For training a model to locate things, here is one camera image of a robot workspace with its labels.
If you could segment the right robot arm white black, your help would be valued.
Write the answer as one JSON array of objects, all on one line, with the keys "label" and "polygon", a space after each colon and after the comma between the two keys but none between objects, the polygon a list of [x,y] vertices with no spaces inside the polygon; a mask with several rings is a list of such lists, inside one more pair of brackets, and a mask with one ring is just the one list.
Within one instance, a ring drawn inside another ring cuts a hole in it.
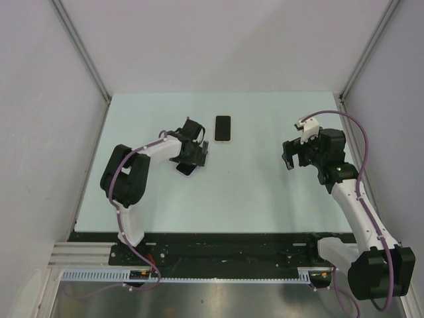
[{"label": "right robot arm white black", "polygon": [[336,237],[320,238],[305,251],[307,261],[320,266],[325,261],[336,266],[348,278],[356,299],[380,299],[388,295],[407,295],[415,266],[410,247],[401,244],[385,229],[359,182],[358,171],[345,160],[346,137],[337,129],[319,129],[307,142],[300,138],[285,141],[282,159],[287,169],[312,165],[319,183],[344,213],[357,244],[357,250]]}]

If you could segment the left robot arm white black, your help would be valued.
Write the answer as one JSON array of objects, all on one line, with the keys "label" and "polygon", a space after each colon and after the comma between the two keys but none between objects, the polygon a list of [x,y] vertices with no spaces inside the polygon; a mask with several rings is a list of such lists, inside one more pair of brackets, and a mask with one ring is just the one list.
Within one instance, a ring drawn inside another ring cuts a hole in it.
[{"label": "left robot arm white black", "polygon": [[204,140],[205,127],[189,118],[183,127],[161,131],[158,139],[138,148],[117,145],[100,181],[109,203],[115,208],[119,239],[127,244],[123,256],[131,264],[142,263],[146,248],[139,244],[144,238],[140,218],[131,212],[143,197],[151,165],[162,161],[176,164],[176,170],[190,176],[204,167],[209,143]]}]

